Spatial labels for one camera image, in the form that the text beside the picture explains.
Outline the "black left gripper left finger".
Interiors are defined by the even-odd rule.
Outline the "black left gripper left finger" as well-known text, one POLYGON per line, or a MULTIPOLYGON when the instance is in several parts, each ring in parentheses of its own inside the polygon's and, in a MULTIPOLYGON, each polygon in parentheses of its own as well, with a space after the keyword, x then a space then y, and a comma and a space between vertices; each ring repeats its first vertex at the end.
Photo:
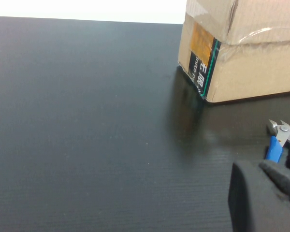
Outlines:
POLYGON ((290 232, 290 201, 258 166, 232 165, 228 205, 235 232, 290 232))

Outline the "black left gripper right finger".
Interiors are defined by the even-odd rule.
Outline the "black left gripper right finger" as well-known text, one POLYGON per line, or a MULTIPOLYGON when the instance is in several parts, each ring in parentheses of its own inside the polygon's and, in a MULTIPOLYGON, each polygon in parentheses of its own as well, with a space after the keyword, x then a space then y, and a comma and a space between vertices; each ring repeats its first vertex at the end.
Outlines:
POLYGON ((270 160, 263 160, 258 166, 290 201, 290 169, 270 160))

